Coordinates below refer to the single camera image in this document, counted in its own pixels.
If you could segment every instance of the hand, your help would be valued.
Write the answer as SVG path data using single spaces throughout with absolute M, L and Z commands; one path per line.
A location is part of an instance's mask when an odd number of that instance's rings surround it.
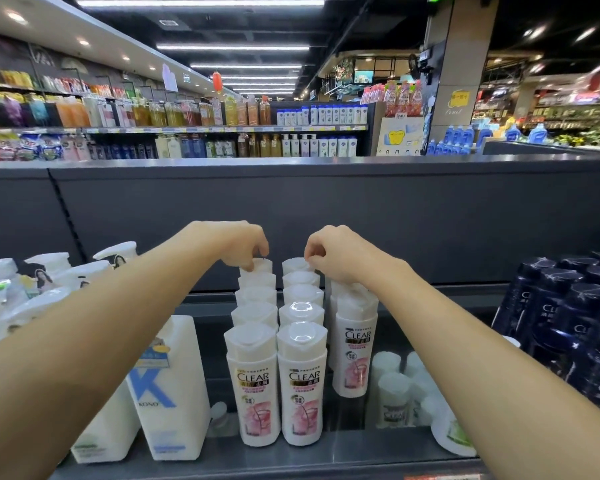
M 269 254 L 269 242 L 262 227 L 247 221 L 192 222 L 189 228 L 193 234 L 204 236 L 207 245 L 214 250 L 214 258 L 222 259 L 227 266 L 252 271 L 253 257 Z
M 363 285 L 383 256 L 389 257 L 347 226 L 324 227 L 311 234 L 304 249 L 304 259 L 331 279 Z

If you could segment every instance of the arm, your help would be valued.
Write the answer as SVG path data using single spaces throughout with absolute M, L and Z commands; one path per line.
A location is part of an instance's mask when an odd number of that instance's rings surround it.
M 194 222 L 0 342 L 0 480 L 49 477 L 200 277 L 253 267 L 246 222 Z
M 498 480 L 600 479 L 600 410 L 575 389 L 346 226 L 304 256 L 380 298 Z

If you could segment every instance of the red lantern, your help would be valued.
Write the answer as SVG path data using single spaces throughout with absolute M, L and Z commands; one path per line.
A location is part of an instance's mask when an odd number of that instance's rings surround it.
M 222 91 L 223 85 L 222 85 L 222 76 L 220 75 L 220 72 L 214 72 L 213 81 L 214 81 L 215 90 L 218 92 Z

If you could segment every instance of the black ceiling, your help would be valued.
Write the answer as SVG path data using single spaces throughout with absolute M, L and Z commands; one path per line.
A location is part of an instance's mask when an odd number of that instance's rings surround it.
M 64 1 L 77 6 L 75 0 Z M 326 0 L 322 8 L 85 11 L 150 47 L 160 43 L 309 45 L 308 52 L 165 51 L 184 65 L 302 64 L 298 72 L 221 71 L 223 75 L 298 75 L 298 95 L 336 50 L 418 48 L 432 10 L 435 6 L 426 0 Z M 160 20 L 175 20 L 178 26 L 164 26 Z M 541 25 L 547 28 L 540 37 L 524 37 L 525 31 Z M 596 31 L 590 37 L 574 43 L 583 30 L 593 26 Z M 591 71 L 600 64 L 600 5 L 500 0 L 490 49 L 540 50 L 545 54 L 545 73 Z M 205 75 L 213 72 L 195 70 Z

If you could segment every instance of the forearm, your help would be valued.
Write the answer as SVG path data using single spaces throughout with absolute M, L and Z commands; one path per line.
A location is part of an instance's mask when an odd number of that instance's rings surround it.
M 0 475 L 20 477 L 5 471 L 9 451 L 22 453 L 22 478 L 46 478 L 65 455 L 216 261 L 215 243 L 195 231 L 107 272 L 0 343 Z
M 498 480 L 600 478 L 600 410 L 382 253 L 368 282 Z

